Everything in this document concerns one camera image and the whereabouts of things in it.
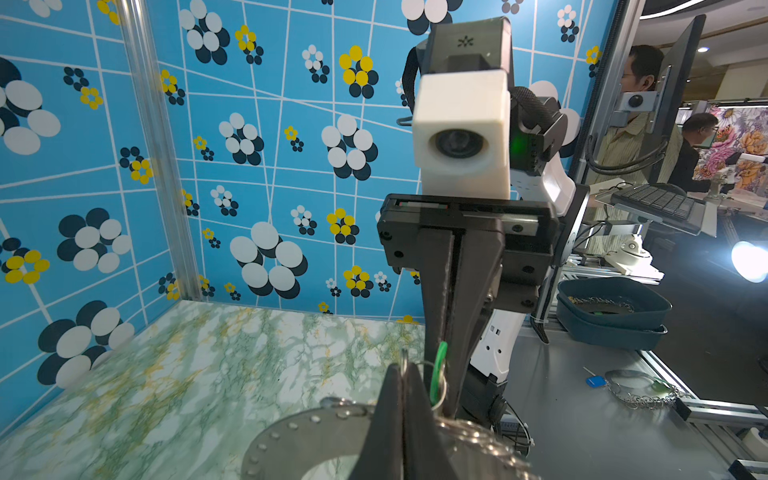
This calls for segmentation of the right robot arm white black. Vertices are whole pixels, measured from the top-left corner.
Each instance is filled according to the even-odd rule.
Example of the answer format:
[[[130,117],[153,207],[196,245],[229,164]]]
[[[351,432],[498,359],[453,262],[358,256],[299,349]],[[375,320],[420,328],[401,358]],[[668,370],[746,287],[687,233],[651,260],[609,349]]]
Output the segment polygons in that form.
[[[506,44],[425,41],[404,71],[419,195],[391,194],[377,222],[388,264],[421,279],[424,383],[437,411],[490,424],[502,407],[516,328],[488,333],[504,312],[532,314],[567,257],[587,190],[559,159],[568,119],[553,97],[515,84]]]

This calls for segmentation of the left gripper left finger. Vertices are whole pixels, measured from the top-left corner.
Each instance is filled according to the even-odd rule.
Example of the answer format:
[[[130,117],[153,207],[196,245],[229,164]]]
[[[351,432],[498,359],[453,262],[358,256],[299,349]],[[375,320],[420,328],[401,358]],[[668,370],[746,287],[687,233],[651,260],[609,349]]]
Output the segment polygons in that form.
[[[403,372],[388,367],[374,415],[350,479],[401,479],[403,475]]]

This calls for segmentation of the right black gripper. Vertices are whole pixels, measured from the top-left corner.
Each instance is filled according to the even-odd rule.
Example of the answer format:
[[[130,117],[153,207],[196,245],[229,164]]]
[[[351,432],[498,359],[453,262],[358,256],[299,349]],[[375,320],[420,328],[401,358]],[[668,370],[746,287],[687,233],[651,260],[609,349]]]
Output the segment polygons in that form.
[[[480,334],[493,308],[530,312],[555,257],[558,220],[543,202],[388,195],[377,222],[388,264],[421,277],[424,383],[448,344],[441,415],[454,417]]]

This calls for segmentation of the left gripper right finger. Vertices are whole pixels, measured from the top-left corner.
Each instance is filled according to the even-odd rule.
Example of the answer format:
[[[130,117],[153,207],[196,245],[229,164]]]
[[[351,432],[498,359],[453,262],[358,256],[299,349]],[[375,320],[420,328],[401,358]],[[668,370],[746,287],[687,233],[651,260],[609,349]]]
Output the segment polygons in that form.
[[[418,367],[409,362],[403,377],[404,478],[456,480]]]

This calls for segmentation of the green key tag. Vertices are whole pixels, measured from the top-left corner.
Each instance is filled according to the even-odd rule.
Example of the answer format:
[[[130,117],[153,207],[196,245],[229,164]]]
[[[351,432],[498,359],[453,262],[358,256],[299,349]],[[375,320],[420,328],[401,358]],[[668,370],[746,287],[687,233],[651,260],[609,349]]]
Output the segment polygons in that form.
[[[447,379],[445,376],[448,344],[441,341],[438,345],[435,360],[432,363],[432,377],[429,387],[429,400],[433,411],[437,411],[445,401],[447,394]]]

